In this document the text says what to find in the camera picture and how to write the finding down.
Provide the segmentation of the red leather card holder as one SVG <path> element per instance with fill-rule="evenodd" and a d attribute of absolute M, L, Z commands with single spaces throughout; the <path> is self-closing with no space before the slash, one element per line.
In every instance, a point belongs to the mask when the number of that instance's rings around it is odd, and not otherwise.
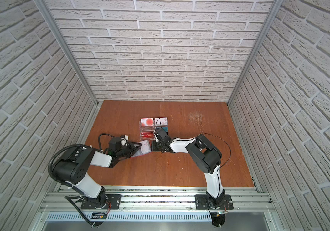
<path fill-rule="evenodd" d="M 140 144 L 141 144 L 141 146 L 140 146 L 139 150 L 132 156 L 132 158 L 140 157 L 140 156 L 146 155 L 151 152 L 151 145 L 150 145 L 149 140 L 141 141 Z"/>

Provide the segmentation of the clear acrylic card organizer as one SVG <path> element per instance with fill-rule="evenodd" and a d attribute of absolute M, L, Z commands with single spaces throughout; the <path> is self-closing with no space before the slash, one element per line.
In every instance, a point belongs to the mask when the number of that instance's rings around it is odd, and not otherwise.
<path fill-rule="evenodd" d="M 165 130 L 165 132 L 168 134 L 168 126 L 167 127 L 156 127 L 155 125 L 154 126 L 151 126 L 151 127 L 140 127 L 140 121 L 139 121 L 139 129 L 140 129 L 140 133 L 141 132 L 153 132 L 155 131 L 156 128 L 163 128 Z"/>

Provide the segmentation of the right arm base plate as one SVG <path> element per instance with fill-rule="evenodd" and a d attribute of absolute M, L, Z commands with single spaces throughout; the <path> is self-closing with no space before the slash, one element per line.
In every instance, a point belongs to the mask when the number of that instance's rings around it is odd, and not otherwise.
<path fill-rule="evenodd" d="M 234 205 L 229 194 L 222 194 L 218 198 L 213 198 L 208 194 L 195 195 L 195 204 L 197 210 L 233 210 Z"/>

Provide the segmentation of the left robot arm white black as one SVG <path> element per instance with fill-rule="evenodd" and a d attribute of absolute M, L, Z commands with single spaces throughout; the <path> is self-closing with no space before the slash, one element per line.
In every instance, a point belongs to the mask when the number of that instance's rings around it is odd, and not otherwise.
<path fill-rule="evenodd" d="M 90 166 L 113 168 L 119 161 L 131 158 L 142 144 L 131 142 L 126 136 L 112 137 L 102 150 L 84 144 L 73 144 L 59 150 L 48 164 L 51 178 L 79 193 L 83 199 L 101 208 L 106 205 L 105 188 L 89 174 Z"/>

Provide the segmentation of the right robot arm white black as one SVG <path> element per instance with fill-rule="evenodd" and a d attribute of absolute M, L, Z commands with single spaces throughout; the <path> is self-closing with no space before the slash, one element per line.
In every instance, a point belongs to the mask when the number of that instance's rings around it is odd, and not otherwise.
<path fill-rule="evenodd" d="M 204 173 L 207 184 L 207 199 L 218 206 L 225 195 L 221 183 L 221 151 L 203 134 L 194 138 L 171 138 L 164 129 L 154 131 L 155 148 L 162 153 L 187 153 L 191 156 L 196 166 Z"/>

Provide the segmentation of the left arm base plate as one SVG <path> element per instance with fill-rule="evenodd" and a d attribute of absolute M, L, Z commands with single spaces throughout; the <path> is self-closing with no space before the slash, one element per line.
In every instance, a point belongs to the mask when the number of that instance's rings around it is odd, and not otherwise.
<path fill-rule="evenodd" d="M 121 194 L 102 194 L 98 198 L 84 197 L 81 209 L 119 209 L 122 195 Z"/>

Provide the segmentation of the white blossom VIP card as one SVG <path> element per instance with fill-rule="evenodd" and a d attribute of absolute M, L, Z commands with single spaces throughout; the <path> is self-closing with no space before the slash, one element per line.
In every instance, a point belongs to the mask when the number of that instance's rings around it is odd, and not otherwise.
<path fill-rule="evenodd" d="M 167 127 L 168 126 L 168 118 L 167 117 L 156 117 L 154 119 L 156 127 Z"/>

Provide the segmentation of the white pink circle card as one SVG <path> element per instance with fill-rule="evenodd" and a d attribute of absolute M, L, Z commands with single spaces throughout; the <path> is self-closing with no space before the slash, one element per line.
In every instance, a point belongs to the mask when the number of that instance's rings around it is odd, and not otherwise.
<path fill-rule="evenodd" d="M 140 127 L 154 126 L 154 118 L 141 118 Z"/>

